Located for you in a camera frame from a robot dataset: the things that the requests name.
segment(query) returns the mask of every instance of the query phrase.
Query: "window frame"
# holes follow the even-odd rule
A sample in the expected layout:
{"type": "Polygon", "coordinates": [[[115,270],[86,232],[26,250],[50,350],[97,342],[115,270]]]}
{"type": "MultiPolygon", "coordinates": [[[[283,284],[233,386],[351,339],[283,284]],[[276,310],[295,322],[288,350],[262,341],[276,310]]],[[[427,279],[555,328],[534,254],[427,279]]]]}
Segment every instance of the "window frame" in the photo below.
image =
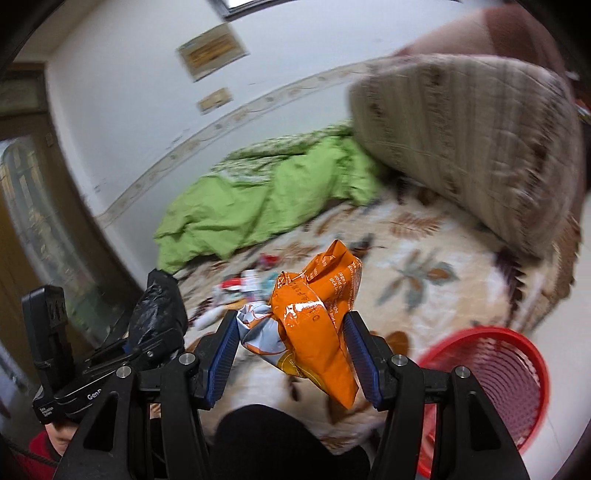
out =
{"type": "Polygon", "coordinates": [[[209,3],[225,21],[231,22],[245,15],[291,1],[293,0],[252,0],[244,5],[233,8],[228,7],[224,0],[209,0],[209,3]]]}

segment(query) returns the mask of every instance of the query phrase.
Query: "tiled floor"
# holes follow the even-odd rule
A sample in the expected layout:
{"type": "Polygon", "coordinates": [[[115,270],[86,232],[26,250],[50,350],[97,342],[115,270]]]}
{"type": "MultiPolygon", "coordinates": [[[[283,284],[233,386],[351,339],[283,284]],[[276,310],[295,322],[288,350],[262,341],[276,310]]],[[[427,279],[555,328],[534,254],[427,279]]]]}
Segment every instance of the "tiled floor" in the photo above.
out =
{"type": "MultiPolygon", "coordinates": [[[[591,196],[582,219],[591,232],[591,196]]],[[[524,453],[531,480],[550,480],[591,419],[591,243],[583,245],[569,299],[538,327],[533,342],[550,372],[550,405],[538,436],[524,453]]]]}

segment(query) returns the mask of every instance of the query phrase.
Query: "black gripper frame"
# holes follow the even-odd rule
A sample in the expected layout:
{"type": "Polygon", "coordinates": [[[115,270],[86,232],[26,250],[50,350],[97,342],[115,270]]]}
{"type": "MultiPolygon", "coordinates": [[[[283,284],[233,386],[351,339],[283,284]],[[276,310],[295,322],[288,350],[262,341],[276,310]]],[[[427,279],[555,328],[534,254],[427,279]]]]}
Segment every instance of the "black gripper frame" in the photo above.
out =
{"type": "MultiPolygon", "coordinates": [[[[383,338],[369,333],[359,313],[349,312],[347,317],[348,345],[354,327],[365,345],[365,359],[371,358],[375,367],[379,394],[374,392],[374,406],[388,411],[370,480],[415,478],[425,404],[437,405],[431,480],[529,480],[509,431],[469,370],[420,368],[406,356],[394,356],[383,338]]],[[[353,354],[352,359],[357,372],[367,367],[353,354]]],[[[362,388],[370,390],[371,383],[364,385],[359,378],[362,388]]],[[[364,393],[372,396],[365,389],[364,393]]]]}
{"type": "MultiPolygon", "coordinates": [[[[138,370],[134,362],[119,367],[84,416],[54,480],[154,479],[151,403],[160,403],[161,407],[168,479],[211,479],[197,410],[213,407],[212,396],[208,396],[208,374],[215,368],[213,363],[220,348],[228,344],[229,332],[237,328],[236,312],[231,310],[217,332],[204,337],[193,353],[180,353],[164,366],[151,370],[138,370]]],[[[233,349],[233,359],[237,344],[229,348],[233,349]]],[[[227,376],[218,380],[223,390],[227,376]]]]}

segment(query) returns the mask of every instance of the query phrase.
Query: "decorative wallpaper border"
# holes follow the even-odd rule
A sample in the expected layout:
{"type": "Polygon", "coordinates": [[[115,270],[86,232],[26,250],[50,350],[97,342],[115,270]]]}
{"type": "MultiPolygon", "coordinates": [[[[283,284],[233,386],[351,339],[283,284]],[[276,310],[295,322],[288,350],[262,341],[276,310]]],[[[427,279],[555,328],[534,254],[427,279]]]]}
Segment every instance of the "decorative wallpaper border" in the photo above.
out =
{"type": "Polygon", "coordinates": [[[298,98],[341,83],[351,82],[373,71],[385,59],[387,57],[380,57],[326,70],[325,72],[285,85],[252,102],[242,105],[240,108],[201,129],[158,160],[140,178],[133,182],[103,213],[95,216],[97,223],[101,228],[108,227],[133,205],[136,200],[146,194],[150,188],[176,167],[183,164],[213,141],[219,140],[234,129],[298,98]]]}

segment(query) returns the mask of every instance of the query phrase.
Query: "green blanket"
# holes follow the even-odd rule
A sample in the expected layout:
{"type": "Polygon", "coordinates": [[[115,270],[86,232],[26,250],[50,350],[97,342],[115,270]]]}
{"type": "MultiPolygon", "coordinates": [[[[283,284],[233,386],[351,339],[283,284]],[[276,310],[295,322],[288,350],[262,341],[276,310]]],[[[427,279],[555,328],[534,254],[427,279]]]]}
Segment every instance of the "green blanket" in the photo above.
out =
{"type": "Polygon", "coordinates": [[[318,215],[332,199],[369,203],[378,166],[351,134],[347,122],[228,155],[169,205],[154,236],[158,267],[175,272],[198,255],[225,260],[318,215]]]}

